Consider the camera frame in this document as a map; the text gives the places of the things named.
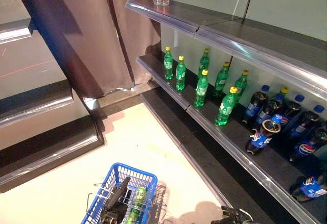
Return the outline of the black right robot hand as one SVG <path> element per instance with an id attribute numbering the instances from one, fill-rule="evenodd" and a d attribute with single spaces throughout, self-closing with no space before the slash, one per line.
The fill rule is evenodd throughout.
<path id="1" fill-rule="evenodd" d="M 228 206 L 221 207 L 225 218 L 220 220 L 212 220 L 211 224 L 230 223 L 230 224 L 244 224 L 253 223 L 252 216 L 243 209 L 235 209 Z"/>

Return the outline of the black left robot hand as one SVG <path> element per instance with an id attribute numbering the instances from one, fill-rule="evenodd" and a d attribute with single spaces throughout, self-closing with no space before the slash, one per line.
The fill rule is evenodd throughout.
<path id="1" fill-rule="evenodd" d="M 104 204 L 104 208 L 100 214 L 100 223 L 121 223 L 126 215 L 128 203 L 131 196 L 131 190 L 128 190 L 127 185 L 130 177 L 119 185 L 115 186 L 109 198 Z"/>

